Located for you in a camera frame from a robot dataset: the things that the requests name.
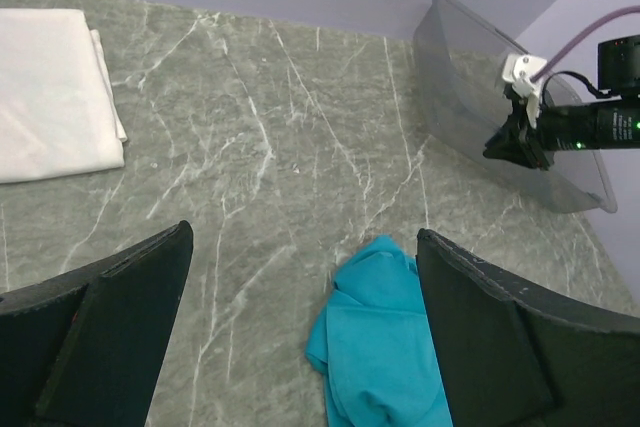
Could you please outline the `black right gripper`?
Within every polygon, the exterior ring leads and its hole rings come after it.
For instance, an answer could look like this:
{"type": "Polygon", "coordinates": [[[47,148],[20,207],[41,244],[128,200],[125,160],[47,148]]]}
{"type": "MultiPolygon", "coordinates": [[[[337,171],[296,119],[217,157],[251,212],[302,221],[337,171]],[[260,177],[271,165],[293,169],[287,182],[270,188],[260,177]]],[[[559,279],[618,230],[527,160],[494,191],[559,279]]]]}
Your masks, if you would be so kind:
{"type": "MultiPolygon", "coordinates": [[[[521,167],[537,167],[520,117],[510,115],[485,143],[483,157],[521,167]]],[[[544,109],[534,138],[545,151],[624,150],[639,148],[639,102],[603,101],[544,109]]]]}

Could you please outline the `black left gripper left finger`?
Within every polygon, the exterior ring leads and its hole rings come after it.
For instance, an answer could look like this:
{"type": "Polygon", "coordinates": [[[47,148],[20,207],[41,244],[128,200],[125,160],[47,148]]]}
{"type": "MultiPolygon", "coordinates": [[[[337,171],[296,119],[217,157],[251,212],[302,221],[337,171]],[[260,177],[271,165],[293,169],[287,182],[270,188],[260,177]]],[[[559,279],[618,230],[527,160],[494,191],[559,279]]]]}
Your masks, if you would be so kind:
{"type": "Polygon", "coordinates": [[[186,221],[1,296],[4,426],[142,426],[193,253],[186,221]]]}

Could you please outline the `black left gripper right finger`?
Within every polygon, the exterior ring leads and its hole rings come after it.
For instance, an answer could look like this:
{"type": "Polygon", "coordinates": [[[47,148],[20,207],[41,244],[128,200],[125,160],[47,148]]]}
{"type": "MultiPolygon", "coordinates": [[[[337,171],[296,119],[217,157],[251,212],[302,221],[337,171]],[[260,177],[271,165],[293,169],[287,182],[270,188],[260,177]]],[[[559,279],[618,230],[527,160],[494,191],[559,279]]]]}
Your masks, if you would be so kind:
{"type": "Polygon", "coordinates": [[[422,295],[456,426],[636,426],[639,320],[417,235],[422,295]]]}

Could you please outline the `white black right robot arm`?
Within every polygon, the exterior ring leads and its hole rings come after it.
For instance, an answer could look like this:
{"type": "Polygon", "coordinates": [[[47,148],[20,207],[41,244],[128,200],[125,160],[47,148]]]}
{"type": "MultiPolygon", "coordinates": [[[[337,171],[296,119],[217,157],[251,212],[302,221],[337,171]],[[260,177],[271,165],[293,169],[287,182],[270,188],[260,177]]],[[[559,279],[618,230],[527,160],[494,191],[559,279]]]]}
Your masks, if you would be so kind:
{"type": "Polygon", "coordinates": [[[558,74],[531,80],[546,61],[529,55],[507,57],[501,80],[512,112],[485,143],[483,156],[525,168],[548,170],[559,151],[624,150],[639,147],[639,38],[598,45],[598,84],[585,76],[563,74],[582,83],[591,103],[557,105],[548,85],[558,74]]]}

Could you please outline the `teal t-shirt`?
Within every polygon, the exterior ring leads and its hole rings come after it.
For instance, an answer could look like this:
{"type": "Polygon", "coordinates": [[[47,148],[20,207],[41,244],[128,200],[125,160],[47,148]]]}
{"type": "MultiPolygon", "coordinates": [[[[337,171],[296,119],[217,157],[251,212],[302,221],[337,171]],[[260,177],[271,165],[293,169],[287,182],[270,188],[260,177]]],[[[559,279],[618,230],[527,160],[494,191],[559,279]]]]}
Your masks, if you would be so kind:
{"type": "Polygon", "coordinates": [[[416,261],[386,235],[335,274],[305,356],[331,426],[452,423],[416,261]]]}

